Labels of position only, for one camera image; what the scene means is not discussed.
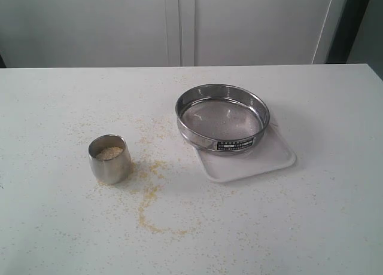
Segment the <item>round stainless steel sieve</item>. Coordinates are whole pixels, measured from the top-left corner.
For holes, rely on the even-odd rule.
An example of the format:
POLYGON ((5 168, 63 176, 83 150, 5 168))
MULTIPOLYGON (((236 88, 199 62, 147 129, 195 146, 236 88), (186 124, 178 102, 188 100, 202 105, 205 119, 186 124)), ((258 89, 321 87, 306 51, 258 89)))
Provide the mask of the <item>round stainless steel sieve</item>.
POLYGON ((182 137, 197 149, 236 154, 258 145, 270 111, 254 93, 227 84, 204 84, 185 91, 175 105, 182 137))

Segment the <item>stainless steel cup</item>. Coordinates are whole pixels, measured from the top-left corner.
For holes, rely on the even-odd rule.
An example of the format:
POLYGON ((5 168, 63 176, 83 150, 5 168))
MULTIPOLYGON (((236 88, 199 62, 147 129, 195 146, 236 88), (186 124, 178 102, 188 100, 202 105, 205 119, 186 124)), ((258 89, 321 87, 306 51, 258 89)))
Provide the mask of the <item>stainless steel cup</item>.
POLYGON ((95 178, 104 184, 114 185, 128 178, 132 171, 132 160, 126 141, 119 135, 108 134, 97 137, 88 147, 90 167, 95 178), (116 158, 107 161, 96 159, 104 148, 117 146, 123 152, 116 158))

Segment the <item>yellow grain pile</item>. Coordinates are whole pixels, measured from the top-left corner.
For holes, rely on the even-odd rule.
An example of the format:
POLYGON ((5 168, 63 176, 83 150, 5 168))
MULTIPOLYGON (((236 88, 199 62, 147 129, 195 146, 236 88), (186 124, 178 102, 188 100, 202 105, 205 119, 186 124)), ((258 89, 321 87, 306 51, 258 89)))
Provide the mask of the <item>yellow grain pile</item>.
POLYGON ((101 152, 96 155, 96 159, 101 161, 112 160, 118 157, 123 152, 123 149, 117 146, 104 148, 101 152))

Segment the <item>white plastic tray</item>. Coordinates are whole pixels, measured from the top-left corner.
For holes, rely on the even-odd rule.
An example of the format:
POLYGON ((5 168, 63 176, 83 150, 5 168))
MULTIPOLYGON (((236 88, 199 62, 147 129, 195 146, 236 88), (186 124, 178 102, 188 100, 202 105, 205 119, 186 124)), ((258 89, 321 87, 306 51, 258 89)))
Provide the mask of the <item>white plastic tray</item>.
POLYGON ((292 166, 296 154, 278 131, 269 125, 260 143, 240 154, 217 155, 195 149, 209 180, 218 183, 236 181, 292 166))

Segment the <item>white cabinet doors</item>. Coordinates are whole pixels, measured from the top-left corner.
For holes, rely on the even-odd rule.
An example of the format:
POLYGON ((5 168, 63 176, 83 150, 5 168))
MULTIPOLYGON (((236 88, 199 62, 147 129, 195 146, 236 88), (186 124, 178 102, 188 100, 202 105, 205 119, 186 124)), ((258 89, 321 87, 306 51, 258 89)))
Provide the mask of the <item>white cabinet doors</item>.
POLYGON ((324 63, 346 0, 1 0, 9 68, 324 63))

